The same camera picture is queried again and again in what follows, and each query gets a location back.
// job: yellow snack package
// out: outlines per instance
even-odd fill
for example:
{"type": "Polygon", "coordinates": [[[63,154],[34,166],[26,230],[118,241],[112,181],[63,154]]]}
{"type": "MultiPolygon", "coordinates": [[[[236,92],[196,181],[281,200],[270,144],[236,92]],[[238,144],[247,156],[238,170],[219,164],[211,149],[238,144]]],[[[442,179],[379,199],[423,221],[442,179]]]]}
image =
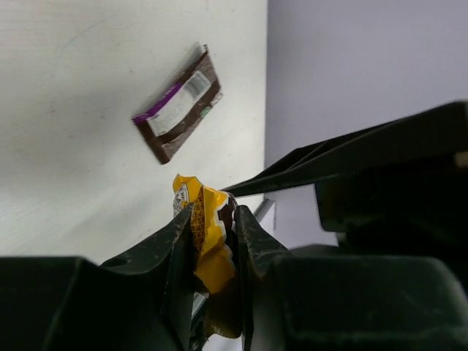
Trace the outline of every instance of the yellow snack package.
{"type": "Polygon", "coordinates": [[[209,296],[205,332],[237,338],[241,334],[234,237],[237,203],[231,194],[204,186],[196,177],[177,175],[173,190],[174,216],[194,203],[190,219],[194,275],[203,285],[198,292],[209,296]]]}

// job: purple stripe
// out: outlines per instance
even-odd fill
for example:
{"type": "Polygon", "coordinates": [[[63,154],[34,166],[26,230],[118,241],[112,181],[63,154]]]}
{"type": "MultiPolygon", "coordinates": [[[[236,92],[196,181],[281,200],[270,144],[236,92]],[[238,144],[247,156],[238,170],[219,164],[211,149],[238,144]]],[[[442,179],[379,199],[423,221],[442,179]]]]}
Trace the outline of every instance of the purple stripe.
{"type": "Polygon", "coordinates": [[[140,124],[146,121],[148,118],[153,117],[156,115],[173,97],[174,95],[177,94],[179,90],[181,90],[182,84],[181,83],[176,83],[173,86],[169,88],[166,94],[159,99],[159,101],[151,107],[146,113],[143,115],[138,115],[132,118],[134,124],[140,124]]]}

